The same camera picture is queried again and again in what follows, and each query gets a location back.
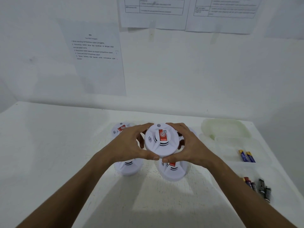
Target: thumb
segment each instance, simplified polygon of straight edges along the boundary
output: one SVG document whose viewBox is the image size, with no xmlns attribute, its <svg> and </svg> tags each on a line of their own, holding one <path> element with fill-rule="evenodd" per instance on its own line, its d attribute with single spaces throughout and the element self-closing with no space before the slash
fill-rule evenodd
<svg viewBox="0 0 304 228">
<path fill-rule="evenodd" d="M 163 163 L 172 163 L 172 162 L 179 162 L 179 161 L 184 161 L 184 155 L 183 151 L 171 154 L 167 157 L 163 158 Z"/>
<path fill-rule="evenodd" d="M 146 160 L 159 160 L 159 156 L 156 153 L 153 153 L 152 151 L 145 150 L 145 149 L 139 149 L 139 158 L 143 158 Z"/>
</svg>

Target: white smoke detector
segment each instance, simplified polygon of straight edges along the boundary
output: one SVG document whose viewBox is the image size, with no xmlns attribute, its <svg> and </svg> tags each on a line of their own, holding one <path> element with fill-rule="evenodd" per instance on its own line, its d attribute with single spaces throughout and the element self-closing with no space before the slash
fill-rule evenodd
<svg viewBox="0 0 304 228">
<path fill-rule="evenodd" d="M 179 145 L 179 136 L 176 130 L 165 123 L 154 124 L 145 134 L 145 146 L 159 157 L 173 154 Z"/>
<path fill-rule="evenodd" d="M 112 138 L 116 138 L 126 127 L 132 126 L 129 122 L 120 122 L 113 126 L 111 130 Z M 136 174 L 142 167 L 143 159 L 135 158 L 124 162 L 114 163 L 117 172 L 124 176 Z"/>
<path fill-rule="evenodd" d="M 168 181 L 179 181 L 187 173 L 188 162 L 163 163 L 160 159 L 158 161 L 157 169 L 164 179 Z"/>
<path fill-rule="evenodd" d="M 195 136 L 197 136 L 197 134 L 196 134 L 196 132 L 195 132 L 194 129 L 192 129 L 191 127 L 188 127 L 188 128 L 189 128 L 189 130 L 190 130 L 191 132 L 193 132 L 193 133 L 195 134 Z"/>
</svg>

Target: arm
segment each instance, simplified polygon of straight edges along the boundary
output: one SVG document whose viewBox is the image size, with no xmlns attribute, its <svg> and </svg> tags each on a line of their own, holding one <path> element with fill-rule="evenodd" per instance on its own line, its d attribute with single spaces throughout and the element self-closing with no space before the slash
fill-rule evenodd
<svg viewBox="0 0 304 228">
<path fill-rule="evenodd" d="M 17 228 L 71 227 L 97 182 L 114 162 L 133 158 L 159 159 L 153 152 L 141 149 L 144 147 L 144 140 L 140 133 L 151 125 L 153 123 L 124 129 Z"/>
<path fill-rule="evenodd" d="M 295 228 L 212 153 L 184 123 L 168 124 L 183 135 L 181 144 L 185 147 L 181 152 L 163 158 L 164 163 L 188 161 L 207 168 L 247 228 Z"/>
</svg>

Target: person's left hand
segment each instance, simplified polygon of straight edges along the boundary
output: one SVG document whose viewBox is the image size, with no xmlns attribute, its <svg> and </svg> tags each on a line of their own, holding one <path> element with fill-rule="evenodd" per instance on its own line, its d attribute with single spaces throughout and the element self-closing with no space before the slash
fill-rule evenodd
<svg viewBox="0 0 304 228">
<path fill-rule="evenodd" d="M 101 152 L 107 152 L 113 162 L 128 161 L 134 158 L 144 158 L 147 160 L 159 160 L 159 156 L 144 148 L 144 139 L 140 133 L 154 123 L 126 127 L 115 139 L 113 139 Z"/>
</svg>

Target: forearm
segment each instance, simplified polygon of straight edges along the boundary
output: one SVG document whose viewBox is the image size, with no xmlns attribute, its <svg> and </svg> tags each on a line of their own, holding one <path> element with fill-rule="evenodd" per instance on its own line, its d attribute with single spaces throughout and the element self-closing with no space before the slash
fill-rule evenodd
<svg viewBox="0 0 304 228">
<path fill-rule="evenodd" d="M 253 191 L 219 157 L 209 171 L 247 228 L 295 227 Z"/>
<path fill-rule="evenodd" d="M 112 164 L 102 149 L 17 228 L 71 227 L 103 173 Z"/>
</svg>

